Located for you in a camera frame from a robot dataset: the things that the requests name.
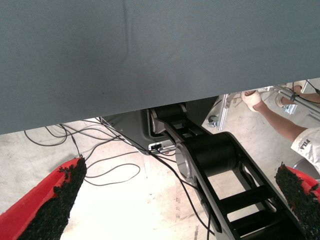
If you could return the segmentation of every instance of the concrete floor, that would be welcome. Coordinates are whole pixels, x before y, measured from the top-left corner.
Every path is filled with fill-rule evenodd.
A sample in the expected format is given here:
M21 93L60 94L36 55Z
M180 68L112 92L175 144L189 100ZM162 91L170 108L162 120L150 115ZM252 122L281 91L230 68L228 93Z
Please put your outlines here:
M320 78L312 80L319 86ZM306 117L307 110L298 107L295 115L289 116L275 105L275 94L262 94L266 103L275 112L291 119L304 127L318 127L319 123ZM76 121L68 125L81 129L92 125ZM102 126L95 128L105 130ZM212 133L215 128L208 128ZM290 149L291 143L279 136L258 114L249 111L238 99L230 106L224 131L231 132L252 156L272 183L280 163L293 166L301 157ZM43 144L57 143L44 128L27 131L30 137ZM96 131L88 131L97 137L106 136ZM75 135L80 152L86 157L92 146L100 141L86 136ZM125 143L113 141L99 147L88 164L107 157L131 152L133 148ZM0 213L8 209L59 164L77 156L76 148L69 137L56 147L41 147L28 141L23 132L0 135ZM112 239L112 240L202 240L207 231L201 226L188 199L176 177L154 158L140 153L122 156L101 162L88 170L88 175L98 175L116 165L134 163L141 172L128 182L92 186L84 182L72 208L69 224L61 239ZM169 164L178 171L175 163ZM126 180L134 175L134 166L117 168L94 183L108 183ZM242 191L230 173L223 173L210 178L219 197L227 197ZM206 214L194 191L187 187L203 221Z

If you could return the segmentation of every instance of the black cylinder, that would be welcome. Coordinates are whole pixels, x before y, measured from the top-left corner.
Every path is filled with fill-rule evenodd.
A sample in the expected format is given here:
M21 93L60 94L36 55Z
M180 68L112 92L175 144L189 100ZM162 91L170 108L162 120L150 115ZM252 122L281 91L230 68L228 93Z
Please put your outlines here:
M198 135L185 142L201 169L210 177L236 167L236 152L227 132Z

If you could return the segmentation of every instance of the metal rod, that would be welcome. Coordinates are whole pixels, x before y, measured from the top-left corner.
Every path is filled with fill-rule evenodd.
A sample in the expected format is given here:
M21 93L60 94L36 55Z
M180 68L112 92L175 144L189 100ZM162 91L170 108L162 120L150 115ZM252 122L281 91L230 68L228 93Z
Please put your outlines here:
M276 91L279 92L280 95L282 95L282 96L284 96L286 98L290 99L291 96L293 95L292 91L287 90L283 86L275 85L273 87L274 87L274 89L276 89ZM304 99L302 99L300 97L296 97L294 99L294 102L299 104L299 105L302 105L302 106L306 107L307 109L309 109L309 111L311 113L314 113L315 115L320 116L320 108L317 105L315 105L315 104L313 104L313 103L311 103L309 101L306 101L306 100L304 100Z

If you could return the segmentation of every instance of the person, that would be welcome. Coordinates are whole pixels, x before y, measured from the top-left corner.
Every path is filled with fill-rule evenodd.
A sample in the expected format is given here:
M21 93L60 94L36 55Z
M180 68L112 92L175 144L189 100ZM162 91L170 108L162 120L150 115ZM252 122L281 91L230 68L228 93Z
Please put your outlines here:
M301 93L306 81L297 81L293 84L293 91L306 100L320 103L320 95L317 93ZM242 100L253 112L260 113L269 124L284 138L292 142L291 149L307 159L320 173L320 127L306 128L294 124L292 121L273 112L261 99L256 90L241 93ZM277 95L275 103L279 107L294 104L294 102Z

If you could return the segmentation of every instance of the black metal arm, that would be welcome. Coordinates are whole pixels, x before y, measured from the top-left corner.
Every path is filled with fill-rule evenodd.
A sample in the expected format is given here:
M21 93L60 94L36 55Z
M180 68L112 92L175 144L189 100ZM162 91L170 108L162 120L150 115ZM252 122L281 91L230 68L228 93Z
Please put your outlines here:
M176 145L178 169L199 189L195 191L206 214L211 215L217 240L305 239L280 194L231 133L211 134L197 126L186 117L183 104L149 112L152 131L166 134ZM219 199L208 177L226 171L233 171L245 191ZM250 205L256 205L258 212L228 219L227 214Z

